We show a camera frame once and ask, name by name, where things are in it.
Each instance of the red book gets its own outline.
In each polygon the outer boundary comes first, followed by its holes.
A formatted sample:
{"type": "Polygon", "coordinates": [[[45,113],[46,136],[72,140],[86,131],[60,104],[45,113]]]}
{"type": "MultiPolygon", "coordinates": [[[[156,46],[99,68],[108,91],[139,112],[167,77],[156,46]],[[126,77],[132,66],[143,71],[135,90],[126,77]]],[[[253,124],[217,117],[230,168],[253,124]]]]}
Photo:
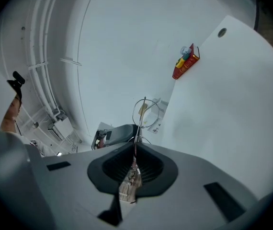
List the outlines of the red book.
{"type": "Polygon", "coordinates": [[[190,57],[184,62],[183,66],[180,68],[175,67],[173,72],[174,79],[178,79],[182,74],[184,74],[188,69],[190,69],[192,65],[195,64],[196,61],[200,59],[198,47],[192,44],[190,46],[190,49],[191,49],[190,57]]]}

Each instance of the person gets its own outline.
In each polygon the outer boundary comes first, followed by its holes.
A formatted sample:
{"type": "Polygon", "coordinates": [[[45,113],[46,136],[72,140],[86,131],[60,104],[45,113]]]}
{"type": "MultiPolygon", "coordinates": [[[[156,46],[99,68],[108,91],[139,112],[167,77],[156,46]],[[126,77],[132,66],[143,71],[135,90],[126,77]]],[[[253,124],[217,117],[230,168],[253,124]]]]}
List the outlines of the person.
{"type": "Polygon", "coordinates": [[[23,144],[30,144],[37,147],[42,157],[56,156],[56,154],[44,143],[39,140],[29,140],[26,137],[17,134],[15,129],[15,120],[20,112],[22,106],[22,91],[15,80],[8,80],[9,85],[16,91],[16,96],[10,104],[0,126],[3,132],[10,133],[16,136],[23,144]]]}

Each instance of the white table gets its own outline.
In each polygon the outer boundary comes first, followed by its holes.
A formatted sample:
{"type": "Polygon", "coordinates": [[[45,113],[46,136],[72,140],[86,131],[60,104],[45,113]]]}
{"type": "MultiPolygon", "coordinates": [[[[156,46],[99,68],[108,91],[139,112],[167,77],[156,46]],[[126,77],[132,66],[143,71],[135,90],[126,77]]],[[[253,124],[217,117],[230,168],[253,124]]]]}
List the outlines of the white table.
{"type": "Polygon", "coordinates": [[[176,81],[161,135],[161,146],[212,162],[258,198],[272,192],[273,48],[226,16],[176,81]]]}

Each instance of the book spine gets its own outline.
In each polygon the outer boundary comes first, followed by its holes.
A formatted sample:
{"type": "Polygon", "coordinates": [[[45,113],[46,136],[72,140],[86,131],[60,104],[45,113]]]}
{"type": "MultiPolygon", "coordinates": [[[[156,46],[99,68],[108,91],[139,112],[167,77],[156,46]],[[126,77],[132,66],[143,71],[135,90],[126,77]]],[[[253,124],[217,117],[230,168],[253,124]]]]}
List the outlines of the book spine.
{"type": "Polygon", "coordinates": [[[183,66],[178,69],[178,71],[174,71],[173,78],[178,79],[182,74],[184,74],[188,69],[190,69],[192,65],[194,65],[198,60],[199,58],[194,56],[188,58],[183,64],[183,66]]]}

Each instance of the white floor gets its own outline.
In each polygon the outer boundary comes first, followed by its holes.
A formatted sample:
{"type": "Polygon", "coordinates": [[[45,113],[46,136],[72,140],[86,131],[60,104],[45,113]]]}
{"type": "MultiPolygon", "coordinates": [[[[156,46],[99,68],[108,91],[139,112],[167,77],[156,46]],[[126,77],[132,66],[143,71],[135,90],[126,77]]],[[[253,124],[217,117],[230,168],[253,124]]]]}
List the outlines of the white floor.
{"type": "Polygon", "coordinates": [[[144,96],[168,101],[181,47],[201,45],[227,14],[253,26],[255,7],[245,0],[91,0],[79,50],[90,135],[100,122],[132,123],[144,96]]]}

